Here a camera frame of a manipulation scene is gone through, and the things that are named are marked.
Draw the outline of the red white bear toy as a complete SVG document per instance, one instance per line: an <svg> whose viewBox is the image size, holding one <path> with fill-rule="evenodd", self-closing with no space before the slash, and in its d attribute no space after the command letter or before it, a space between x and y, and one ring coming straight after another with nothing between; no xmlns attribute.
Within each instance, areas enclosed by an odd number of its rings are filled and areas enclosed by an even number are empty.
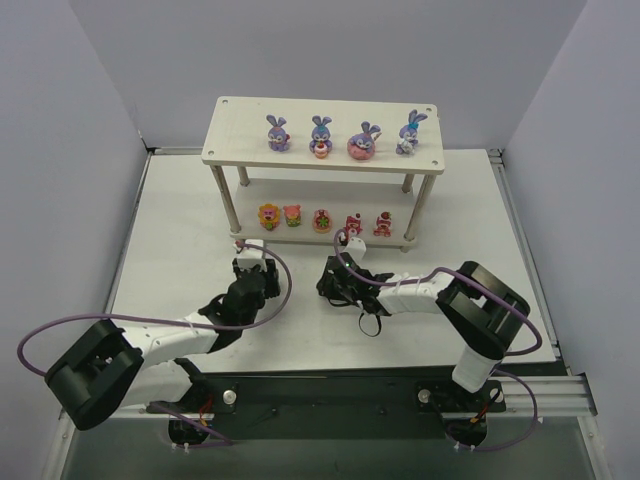
<svg viewBox="0 0 640 480"><path fill-rule="evenodd" d="M348 215L345 221L345 231L348 237L359 236L362 232L362 217L361 214L356 212L353 215Z"/></svg>

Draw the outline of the pink bear clover toy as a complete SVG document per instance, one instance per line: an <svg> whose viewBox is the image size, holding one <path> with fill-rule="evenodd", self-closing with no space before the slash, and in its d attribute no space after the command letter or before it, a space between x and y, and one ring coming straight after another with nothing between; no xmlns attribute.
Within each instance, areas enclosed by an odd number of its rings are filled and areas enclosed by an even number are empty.
<svg viewBox="0 0 640 480"><path fill-rule="evenodd" d="M318 209L313 214L312 227L316 233L329 233L332 229L332 219L325 209Z"/></svg>

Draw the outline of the orange lion toy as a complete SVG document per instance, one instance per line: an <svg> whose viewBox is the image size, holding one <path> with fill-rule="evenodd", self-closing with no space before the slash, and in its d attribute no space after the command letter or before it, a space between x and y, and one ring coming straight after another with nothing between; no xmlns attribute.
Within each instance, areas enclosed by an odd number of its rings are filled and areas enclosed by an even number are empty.
<svg viewBox="0 0 640 480"><path fill-rule="evenodd" d="M274 204L263 204L258 209L258 219L262 228L273 231L280 224L280 208Z"/></svg>

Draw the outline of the red white strawberry toy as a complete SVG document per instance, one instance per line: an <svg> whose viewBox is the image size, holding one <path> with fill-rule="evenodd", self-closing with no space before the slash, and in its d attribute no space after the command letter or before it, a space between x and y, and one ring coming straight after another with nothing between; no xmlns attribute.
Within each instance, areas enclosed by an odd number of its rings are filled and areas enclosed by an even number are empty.
<svg viewBox="0 0 640 480"><path fill-rule="evenodd" d="M392 215L389 211L383 211L376 218L373 235L386 238L392 235Z"/></svg>

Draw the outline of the pink bear burger toy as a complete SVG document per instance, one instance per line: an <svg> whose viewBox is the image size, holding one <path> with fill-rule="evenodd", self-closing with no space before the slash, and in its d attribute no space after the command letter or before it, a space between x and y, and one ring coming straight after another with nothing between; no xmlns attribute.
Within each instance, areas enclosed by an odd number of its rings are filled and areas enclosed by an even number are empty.
<svg viewBox="0 0 640 480"><path fill-rule="evenodd" d="M288 227L299 227L302 223L302 210L299 204L285 205L282 207L284 220Z"/></svg>

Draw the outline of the purple bunny with ball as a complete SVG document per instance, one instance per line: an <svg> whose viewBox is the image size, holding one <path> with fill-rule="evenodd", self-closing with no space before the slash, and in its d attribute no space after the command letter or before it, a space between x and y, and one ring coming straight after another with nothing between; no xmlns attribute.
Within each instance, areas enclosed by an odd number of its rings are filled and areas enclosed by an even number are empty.
<svg viewBox="0 0 640 480"><path fill-rule="evenodd" d="M328 128L332 119L328 116L321 117L319 115L314 115L312 117L312 122L314 123L314 128L311 132L309 149L316 158L326 158L333 149L331 132Z"/></svg>

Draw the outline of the purple bunny pink cake toy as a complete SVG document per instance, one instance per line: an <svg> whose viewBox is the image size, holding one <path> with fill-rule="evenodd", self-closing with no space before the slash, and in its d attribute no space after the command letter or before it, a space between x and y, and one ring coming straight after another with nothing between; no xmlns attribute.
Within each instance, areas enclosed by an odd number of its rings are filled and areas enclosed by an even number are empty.
<svg viewBox="0 0 640 480"><path fill-rule="evenodd" d="M361 123L361 132L353 135L347 141L348 155L357 161L371 159L376 151L376 139L381 134L379 125L371 124L368 121Z"/></svg>

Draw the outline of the purple bunny blue ears toy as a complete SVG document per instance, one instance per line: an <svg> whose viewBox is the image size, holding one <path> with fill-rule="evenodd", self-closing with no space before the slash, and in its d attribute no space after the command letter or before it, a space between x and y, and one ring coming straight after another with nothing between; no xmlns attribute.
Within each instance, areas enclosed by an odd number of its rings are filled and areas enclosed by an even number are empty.
<svg viewBox="0 0 640 480"><path fill-rule="evenodd" d="M413 155L418 145L418 130L422 121L426 120L426 113L419 113L416 109L408 114L407 123L399 130L399 139L396 143L397 155Z"/></svg>

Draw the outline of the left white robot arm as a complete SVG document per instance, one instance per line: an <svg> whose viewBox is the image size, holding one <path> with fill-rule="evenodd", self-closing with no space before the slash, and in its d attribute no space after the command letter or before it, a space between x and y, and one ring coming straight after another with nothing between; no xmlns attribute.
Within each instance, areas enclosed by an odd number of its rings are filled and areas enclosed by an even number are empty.
<svg viewBox="0 0 640 480"><path fill-rule="evenodd" d="M272 259L233 271L236 279L225 293L174 325L94 323L45 374L75 426L91 429L124 406L180 402L196 378L186 356L230 346L266 301L281 293Z"/></svg>

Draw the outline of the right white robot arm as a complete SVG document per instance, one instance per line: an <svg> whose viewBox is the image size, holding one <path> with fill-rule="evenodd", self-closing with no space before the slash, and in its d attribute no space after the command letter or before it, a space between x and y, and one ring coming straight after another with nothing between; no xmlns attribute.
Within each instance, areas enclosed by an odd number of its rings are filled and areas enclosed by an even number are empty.
<svg viewBox="0 0 640 480"><path fill-rule="evenodd" d="M348 253L330 256L316 284L335 306L355 306L376 318L404 313L443 314L465 342L452 381L476 393L509 353L528 320L528 302L474 261L426 276L379 273Z"/></svg>

